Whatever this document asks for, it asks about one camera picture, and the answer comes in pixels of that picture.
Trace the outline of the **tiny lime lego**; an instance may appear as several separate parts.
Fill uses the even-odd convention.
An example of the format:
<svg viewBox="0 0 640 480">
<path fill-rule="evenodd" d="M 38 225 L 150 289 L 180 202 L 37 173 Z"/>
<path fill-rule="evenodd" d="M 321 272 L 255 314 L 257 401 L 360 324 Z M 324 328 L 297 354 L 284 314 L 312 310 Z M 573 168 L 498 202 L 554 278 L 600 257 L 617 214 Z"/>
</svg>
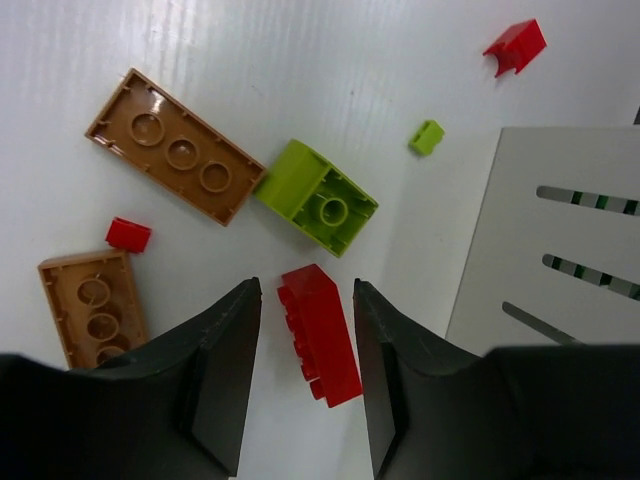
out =
<svg viewBox="0 0 640 480">
<path fill-rule="evenodd" d="M 410 138 L 408 146 L 420 156 L 429 156 L 442 141 L 444 135 L 444 129 L 435 120 L 425 120 Z"/>
</svg>

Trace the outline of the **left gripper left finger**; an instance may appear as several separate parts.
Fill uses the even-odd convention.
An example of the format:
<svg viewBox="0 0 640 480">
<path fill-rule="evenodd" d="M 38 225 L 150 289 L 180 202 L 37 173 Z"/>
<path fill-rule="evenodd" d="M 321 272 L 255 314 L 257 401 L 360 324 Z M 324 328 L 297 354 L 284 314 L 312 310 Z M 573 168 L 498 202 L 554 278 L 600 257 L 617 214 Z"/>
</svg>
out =
<svg viewBox="0 0 640 480">
<path fill-rule="evenodd" d="M 234 477 L 260 323 L 261 287 L 251 278 L 96 368 L 3 354 L 2 477 Z"/>
</svg>

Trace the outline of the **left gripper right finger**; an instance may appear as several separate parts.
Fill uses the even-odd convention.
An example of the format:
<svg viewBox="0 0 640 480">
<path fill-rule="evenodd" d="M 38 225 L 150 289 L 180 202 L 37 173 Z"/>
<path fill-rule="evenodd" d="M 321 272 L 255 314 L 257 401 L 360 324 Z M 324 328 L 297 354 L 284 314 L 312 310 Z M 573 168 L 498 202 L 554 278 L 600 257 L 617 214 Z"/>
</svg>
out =
<svg viewBox="0 0 640 480">
<path fill-rule="evenodd" d="M 353 293 L 378 479 L 635 479 L 635 345 L 500 347 L 477 356 Z"/>
</svg>

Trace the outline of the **lime lego brick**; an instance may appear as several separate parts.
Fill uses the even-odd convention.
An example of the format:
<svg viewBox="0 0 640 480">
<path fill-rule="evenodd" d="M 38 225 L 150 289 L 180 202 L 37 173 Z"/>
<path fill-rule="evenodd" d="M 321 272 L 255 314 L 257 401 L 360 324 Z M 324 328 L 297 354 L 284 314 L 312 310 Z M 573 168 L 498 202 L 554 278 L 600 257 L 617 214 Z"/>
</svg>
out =
<svg viewBox="0 0 640 480">
<path fill-rule="evenodd" d="M 292 139 L 255 196 L 335 257 L 341 257 L 378 203 L 317 151 Z"/>
</svg>

